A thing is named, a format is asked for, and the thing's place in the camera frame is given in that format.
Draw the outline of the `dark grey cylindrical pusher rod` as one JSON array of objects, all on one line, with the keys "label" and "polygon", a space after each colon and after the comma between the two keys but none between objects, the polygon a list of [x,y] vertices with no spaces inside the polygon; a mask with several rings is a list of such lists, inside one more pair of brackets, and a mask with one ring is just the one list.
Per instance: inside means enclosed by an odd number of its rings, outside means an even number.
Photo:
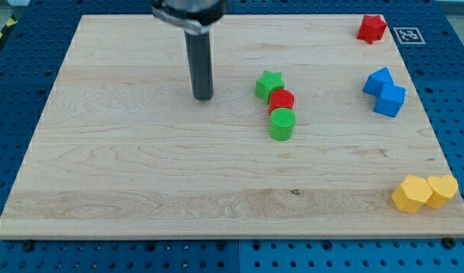
[{"label": "dark grey cylindrical pusher rod", "polygon": [[212,55],[209,33],[185,33],[193,97],[207,101],[213,97]]}]

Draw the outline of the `silver robot tool mount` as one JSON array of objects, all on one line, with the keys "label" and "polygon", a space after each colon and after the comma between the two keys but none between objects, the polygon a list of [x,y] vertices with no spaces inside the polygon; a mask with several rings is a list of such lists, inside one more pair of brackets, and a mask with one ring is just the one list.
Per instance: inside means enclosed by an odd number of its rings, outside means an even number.
[{"label": "silver robot tool mount", "polygon": [[227,11],[226,0],[151,0],[152,13],[159,20],[185,33],[207,34]]}]

